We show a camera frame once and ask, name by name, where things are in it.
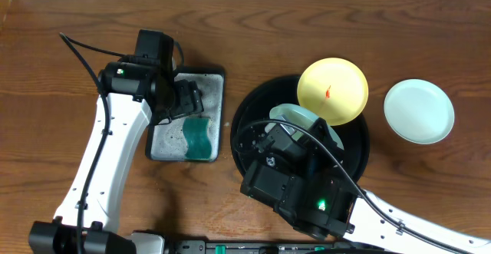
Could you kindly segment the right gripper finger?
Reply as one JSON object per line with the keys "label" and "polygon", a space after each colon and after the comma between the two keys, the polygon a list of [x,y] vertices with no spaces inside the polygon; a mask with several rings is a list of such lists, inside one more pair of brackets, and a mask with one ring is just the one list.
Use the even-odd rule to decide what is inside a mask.
{"label": "right gripper finger", "polygon": [[344,157],[344,145],[334,129],[326,124],[325,120],[318,118],[308,129],[318,138],[335,158]]}
{"label": "right gripper finger", "polygon": [[281,158],[304,158],[307,150],[278,124],[263,133],[253,144],[259,153]]}

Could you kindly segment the light blue plate front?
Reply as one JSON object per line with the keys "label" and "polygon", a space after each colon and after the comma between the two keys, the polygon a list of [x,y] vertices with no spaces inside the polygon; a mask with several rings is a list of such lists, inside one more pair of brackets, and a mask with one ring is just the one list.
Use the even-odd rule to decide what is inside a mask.
{"label": "light blue plate front", "polygon": [[[305,128],[306,130],[310,128],[314,122],[319,118],[316,114],[309,111],[308,109],[301,107],[296,104],[280,104],[276,107],[273,107],[269,111],[269,118],[276,120],[285,120],[293,124],[297,124],[298,126]],[[276,124],[270,123],[265,127],[265,132],[268,133]],[[282,125],[283,129],[285,129],[288,135],[292,136],[292,139],[298,141],[302,133],[295,131],[292,127],[286,127]],[[336,134],[334,129],[328,125],[328,132],[335,142],[336,147],[344,150],[344,145],[341,142],[341,138]]]}

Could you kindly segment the light blue plate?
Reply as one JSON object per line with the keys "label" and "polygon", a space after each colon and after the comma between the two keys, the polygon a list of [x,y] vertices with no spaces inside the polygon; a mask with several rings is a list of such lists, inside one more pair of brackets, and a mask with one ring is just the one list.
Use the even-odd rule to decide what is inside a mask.
{"label": "light blue plate", "polygon": [[422,79],[396,83],[384,99],[384,116],[398,136],[417,144],[443,140],[455,122],[453,104],[447,94]]}
{"label": "light blue plate", "polygon": [[[309,111],[308,109],[301,107],[296,104],[280,104],[276,107],[273,107],[269,111],[269,118],[276,120],[285,120],[293,124],[297,124],[298,126],[305,128],[306,130],[310,128],[314,122],[319,118],[316,114]],[[268,133],[276,124],[270,123],[265,127],[265,132]],[[285,129],[288,135],[292,136],[292,139],[298,141],[302,133],[295,131],[292,127],[286,127],[282,125],[283,129]],[[336,134],[334,129],[328,125],[328,132],[335,142],[336,147],[344,150],[344,145],[341,142],[341,138]]]}

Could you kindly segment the yellow plate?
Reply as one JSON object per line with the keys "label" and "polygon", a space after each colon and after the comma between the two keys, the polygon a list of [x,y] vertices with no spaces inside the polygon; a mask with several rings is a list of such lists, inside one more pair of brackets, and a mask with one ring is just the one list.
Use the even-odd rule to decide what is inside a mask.
{"label": "yellow plate", "polygon": [[331,126],[346,124],[359,116],[368,95],[364,73],[343,58],[324,58],[311,64],[297,86],[299,105]]}

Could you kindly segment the green yellow scrubbing sponge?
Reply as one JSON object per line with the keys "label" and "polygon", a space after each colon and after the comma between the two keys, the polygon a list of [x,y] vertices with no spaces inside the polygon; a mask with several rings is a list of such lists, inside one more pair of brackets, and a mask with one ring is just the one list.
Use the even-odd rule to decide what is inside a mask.
{"label": "green yellow scrubbing sponge", "polygon": [[188,117],[183,122],[183,136],[187,143],[185,158],[188,160],[208,160],[212,145],[208,138],[209,118]]}

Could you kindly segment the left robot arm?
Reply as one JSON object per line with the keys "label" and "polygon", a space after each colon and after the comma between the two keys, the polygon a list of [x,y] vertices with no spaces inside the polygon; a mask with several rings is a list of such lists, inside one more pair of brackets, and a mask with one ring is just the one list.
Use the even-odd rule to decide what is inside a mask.
{"label": "left robot arm", "polygon": [[120,236],[120,205],[133,157],[147,127],[202,111],[198,87],[158,64],[111,62],[96,80],[96,118],[77,175],[51,222],[36,221],[35,253],[163,253],[161,235]]}

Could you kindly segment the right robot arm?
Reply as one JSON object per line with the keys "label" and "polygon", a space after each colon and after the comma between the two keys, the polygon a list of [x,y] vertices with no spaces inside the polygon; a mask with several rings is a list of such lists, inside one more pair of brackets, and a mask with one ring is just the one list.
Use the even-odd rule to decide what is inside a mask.
{"label": "right robot arm", "polygon": [[399,253],[488,253],[490,241],[438,226],[357,185],[316,134],[285,120],[246,124],[232,149],[250,159],[241,192],[300,233],[333,235]]}

